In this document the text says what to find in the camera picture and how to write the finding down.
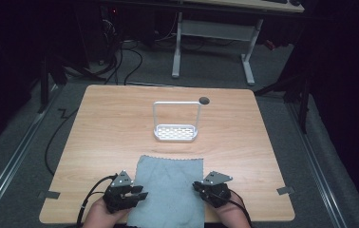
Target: gray towel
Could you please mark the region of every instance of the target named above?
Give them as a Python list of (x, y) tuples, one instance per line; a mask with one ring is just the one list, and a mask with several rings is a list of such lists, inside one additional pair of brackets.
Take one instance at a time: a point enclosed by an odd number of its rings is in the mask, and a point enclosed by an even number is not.
[(127, 225), (141, 228), (201, 228), (204, 203), (192, 186), (203, 179), (203, 160), (141, 156), (134, 185), (148, 192), (129, 213)]

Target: gray carpet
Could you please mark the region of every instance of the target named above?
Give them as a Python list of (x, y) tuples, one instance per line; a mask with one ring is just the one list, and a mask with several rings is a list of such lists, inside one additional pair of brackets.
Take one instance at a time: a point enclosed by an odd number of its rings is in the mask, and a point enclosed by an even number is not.
[[(133, 45), (130, 43), (125, 46), (130, 48)], [(235, 49), (238, 45), (240, 44), (230, 44)], [(293, 49), (292, 47), (281, 47), (269, 51), (263, 46), (257, 46), (251, 59), (256, 85), (250, 87), (246, 85), (239, 56), (226, 53), (226, 51), (214, 53), (212, 49), (215, 47), (215, 45), (205, 45), (198, 50), (185, 50), (182, 53), (180, 78), (172, 79), (170, 75), (173, 48), (149, 48), (139, 45), (133, 50), (142, 55), (142, 65), (130, 76), (128, 83), (131, 85), (147, 83), (257, 90), (276, 81)], [(199, 47), (198, 44), (191, 44), (187, 48)], [(118, 70), (120, 85), (123, 83), (123, 78), (138, 65), (140, 59), (139, 55), (131, 50), (123, 51), (123, 63)], [(50, 107), (39, 131), (33, 138), (25, 159), (0, 200), (0, 227), (66, 226), (66, 224), (42, 224), (38, 219), (44, 202), (43, 199), (38, 198), (38, 195), (41, 191), (47, 191), (52, 181), (52, 176), (45, 166), (44, 156), (52, 134), (64, 121), (61, 118), (62, 111), (59, 109), (65, 109), (66, 115), (74, 111), (80, 105), (85, 88), (90, 84), (95, 84), (95, 82), (86, 78), (70, 78), (69, 83), (62, 89), (62, 93)], [(32, 95), (31, 101), (12, 118), (0, 137), (0, 174), (37, 115), (39, 86), (34, 88)], [(292, 186), (295, 190), (290, 197), (296, 216), (290, 222), (254, 222), (254, 226), (258, 228), (333, 227), (312, 176), (312, 171), (308, 166), (299, 131), (279, 95), (281, 94), (270, 93), (265, 97), (258, 97), (257, 101), (284, 181), (286, 185)], [(50, 144), (47, 157), (52, 170), (55, 170), (58, 164), (73, 121), (74, 116), (66, 121)], [(337, 153), (331, 145), (313, 101), (310, 102), (307, 129), (307, 136), (344, 214), (347, 226), (359, 227), (359, 195), (343, 164), (337, 158)]]

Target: hand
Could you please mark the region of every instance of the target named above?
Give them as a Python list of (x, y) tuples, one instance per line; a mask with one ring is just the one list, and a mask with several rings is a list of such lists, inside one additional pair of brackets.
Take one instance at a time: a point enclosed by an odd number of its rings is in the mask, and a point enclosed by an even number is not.
[(111, 228), (130, 210), (131, 209), (125, 209), (111, 214), (106, 209), (103, 198), (99, 198), (91, 205), (83, 228)]
[[(245, 207), (242, 199), (234, 192), (231, 192), (230, 200)], [(251, 228), (242, 210), (231, 202), (227, 202), (218, 208), (210, 207), (216, 212), (223, 225), (228, 228)]]

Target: clamp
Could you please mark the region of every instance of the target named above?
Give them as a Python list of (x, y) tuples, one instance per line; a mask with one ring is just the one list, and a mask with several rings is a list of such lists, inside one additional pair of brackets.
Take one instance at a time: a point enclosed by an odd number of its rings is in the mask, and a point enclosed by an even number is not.
[(143, 186), (131, 186), (132, 183), (125, 170), (120, 175), (115, 175), (115, 179), (106, 188), (103, 196), (110, 213), (136, 207), (139, 201), (146, 199), (148, 193), (142, 193)]
[(192, 185), (203, 200), (218, 208), (226, 204), (231, 197), (230, 189), (224, 182), (232, 179), (230, 176), (212, 171), (204, 180), (195, 181)]

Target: person's left hand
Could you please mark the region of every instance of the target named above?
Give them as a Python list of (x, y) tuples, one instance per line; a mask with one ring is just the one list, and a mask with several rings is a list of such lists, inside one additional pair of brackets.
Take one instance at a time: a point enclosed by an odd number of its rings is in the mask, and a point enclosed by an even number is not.
[(111, 214), (108, 209), (106, 209), (103, 198), (99, 198), (91, 205), (83, 228), (111, 228), (130, 210), (131, 209), (124, 209)]

